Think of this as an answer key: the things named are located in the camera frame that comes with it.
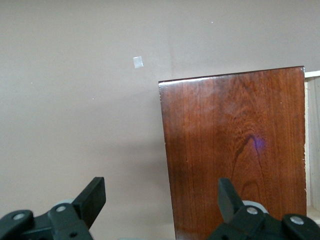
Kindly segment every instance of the wall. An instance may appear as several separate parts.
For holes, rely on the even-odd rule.
[[[319,11],[318,0],[0,1],[0,216],[42,214],[104,176],[95,239],[173,239],[158,81],[319,70]]]

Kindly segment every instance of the wooden cabinet door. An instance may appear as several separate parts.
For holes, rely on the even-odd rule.
[[[306,214],[304,68],[159,82],[177,239],[223,222],[218,179],[277,218]]]

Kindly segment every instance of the screw hole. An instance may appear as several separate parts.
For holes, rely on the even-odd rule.
[[[72,232],[69,234],[70,238],[75,238],[78,235],[77,232]]]

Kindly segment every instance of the small square sticker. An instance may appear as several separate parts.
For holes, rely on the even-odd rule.
[[[144,63],[142,62],[142,57],[141,56],[135,56],[133,58],[133,63],[134,63],[134,68],[142,68],[144,66]]]

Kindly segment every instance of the screw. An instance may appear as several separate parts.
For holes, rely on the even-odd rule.
[[[303,225],[305,222],[301,219],[301,217],[298,216],[292,216],[290,217],[291,222],[298,225]]]
[[[60,206],[60,207],[57,207],[56,211],[59,213],[59,212],[62,212],[66,209],[65,206]]]
[[[25,217],[24,213],[19,213],[13,217],[13,220],[23,219]]]
[[[246,209],[246,211],[252,215],[257,215],[258,214],[258,211],[257,209],[255,209],[254,207],[250,206]]]

